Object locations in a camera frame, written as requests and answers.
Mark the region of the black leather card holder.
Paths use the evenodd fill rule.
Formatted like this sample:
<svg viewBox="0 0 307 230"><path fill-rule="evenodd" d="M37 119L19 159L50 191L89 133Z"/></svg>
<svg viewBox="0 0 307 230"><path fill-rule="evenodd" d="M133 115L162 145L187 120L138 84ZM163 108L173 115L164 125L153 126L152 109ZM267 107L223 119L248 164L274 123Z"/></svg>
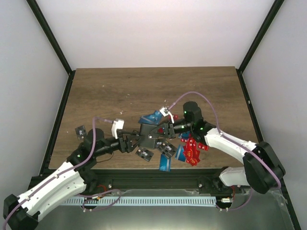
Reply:
<svg viewBox="0 0 307 230"><path fill-rule="evenodd" d="M140 142L139 147L145 149L155 149L157 138L154 138L152 131L157 128L157 125L141 124L140 126Z"/></svg>

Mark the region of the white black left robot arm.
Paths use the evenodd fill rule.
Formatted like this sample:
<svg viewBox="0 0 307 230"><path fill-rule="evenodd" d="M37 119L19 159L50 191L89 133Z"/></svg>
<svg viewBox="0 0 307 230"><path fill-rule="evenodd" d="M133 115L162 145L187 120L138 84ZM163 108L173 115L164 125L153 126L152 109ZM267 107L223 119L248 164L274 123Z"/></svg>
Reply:
<svg viewBox="0 0 307 230"><path fill-rule="evenodd" d="M91 129L78 148L51 175L28 191L4 200L2 228L34 230L52 210L73 196L94 193L98 188L94 172L96 158L113 153L132 152L143 137L138 132L119 132L105 138L101 129Z"/></svg>

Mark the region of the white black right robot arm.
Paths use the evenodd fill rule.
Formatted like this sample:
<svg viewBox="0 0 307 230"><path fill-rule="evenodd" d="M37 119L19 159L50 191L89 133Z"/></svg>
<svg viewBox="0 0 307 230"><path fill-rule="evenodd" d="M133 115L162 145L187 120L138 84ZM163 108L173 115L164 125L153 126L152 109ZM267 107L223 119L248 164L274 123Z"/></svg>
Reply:
<svg viewBox="0 0 307 230"><path fill-rule="evenodd" d="M285 169L269 143L246 141L223 132L218 124L204 120L196 102L184 103L184 117L181 120L175 120L169 108L162 107L158 113L169 119L166 127L158 129L158 134L166 139L180 135L185 144L175 154L182 155L186 163L197 165L200 150L208 148L220 150L242 163L242 167L224 169L214 179L216 192L224 193L233 185L250 186L260 194L272 188L281 188Z"/></svg>

